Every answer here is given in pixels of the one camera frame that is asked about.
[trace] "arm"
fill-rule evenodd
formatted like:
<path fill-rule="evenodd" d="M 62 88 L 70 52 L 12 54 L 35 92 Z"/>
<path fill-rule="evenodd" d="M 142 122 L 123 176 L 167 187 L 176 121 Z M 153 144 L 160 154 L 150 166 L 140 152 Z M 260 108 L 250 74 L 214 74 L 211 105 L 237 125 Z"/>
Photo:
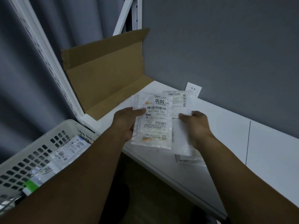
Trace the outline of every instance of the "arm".
<path fill-rule="evenodd" d="M 126 108 L 78 159 L 9 211 L 2 223 L 98 223 L 124 143 L 137 116 Z"/>
<path fill-rule="evenodd" d="M 256 176 L 212 134 L 207 116 L 180 114 L 232 223 L 298 223 L 299 208 Z"/>

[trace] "plastic basket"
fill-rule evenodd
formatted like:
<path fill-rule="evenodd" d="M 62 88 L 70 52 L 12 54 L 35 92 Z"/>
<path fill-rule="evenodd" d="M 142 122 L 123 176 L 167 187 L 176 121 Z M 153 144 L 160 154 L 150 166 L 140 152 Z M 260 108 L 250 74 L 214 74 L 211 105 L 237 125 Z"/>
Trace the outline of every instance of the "plastic basket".
<path fill-rule="evenodd" d="M 45 166 L 50 153 L 80 135 L 88 143 L 93 143 L 98 135 L 74 120 L 65 120 L 48 133 L 28 145 L 22 151 L 0 165 L 0 203 L 15 198 L 24 188 L 24 183 L 32 176 L 35 166 Z"/>

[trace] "person's left hand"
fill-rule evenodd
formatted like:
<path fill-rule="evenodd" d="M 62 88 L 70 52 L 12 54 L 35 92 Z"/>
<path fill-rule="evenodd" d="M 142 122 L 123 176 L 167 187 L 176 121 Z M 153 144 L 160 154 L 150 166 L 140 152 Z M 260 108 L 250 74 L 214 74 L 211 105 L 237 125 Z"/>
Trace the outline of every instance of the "person's left hand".
<path fill-rule="evenodd" d="M 137 116 L 146 112 L 145 108 L 133 110 L 132 107 L 124 108 L 114 114 L 111 128 L 121 131 L 125 141 L 129 141 L 133 135 L 133 127 Z"/>

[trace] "stack of packages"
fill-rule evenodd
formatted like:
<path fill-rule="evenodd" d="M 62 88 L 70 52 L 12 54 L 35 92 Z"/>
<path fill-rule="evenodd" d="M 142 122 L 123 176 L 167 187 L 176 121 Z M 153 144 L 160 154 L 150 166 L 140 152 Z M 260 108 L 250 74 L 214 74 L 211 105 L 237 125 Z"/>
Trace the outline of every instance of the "stack of packages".
<path fill-rule="evenodd" d="M 65 145 L 52 152 L 49 156 L 50 162 L 46 166 L 37 166 L 32 170 L 33 176 L 25 182 L 23 192 L 28 196 L 44 184 L 51 177 L 70 165 L 77 159 L 91 144 L 80 136 L 76 135 Z"/>
<path fill-rule="evenodd" d="M 203 158 L 190 143 L 178 114 L 191 115 L 192 91 L 164 91 L 161 95 L 142 93 L 133 97 L 135 109 L 146 108 L 136 118 L 131 143 L 168 149 L 177 163 L 205 166 Z"/>

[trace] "folded cardboard piece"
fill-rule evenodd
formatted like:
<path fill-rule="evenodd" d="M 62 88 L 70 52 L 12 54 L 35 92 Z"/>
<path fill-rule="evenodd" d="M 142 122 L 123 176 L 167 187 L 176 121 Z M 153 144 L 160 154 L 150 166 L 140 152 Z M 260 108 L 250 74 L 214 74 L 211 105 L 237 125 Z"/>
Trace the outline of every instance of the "folded cardboard piece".
<path fill-rule="evenodd" d="M 95 120 L 153 81 L 144 75 L 141 47 L 148 32 L 134 30 L 61 51 L 81 107 Z"/>

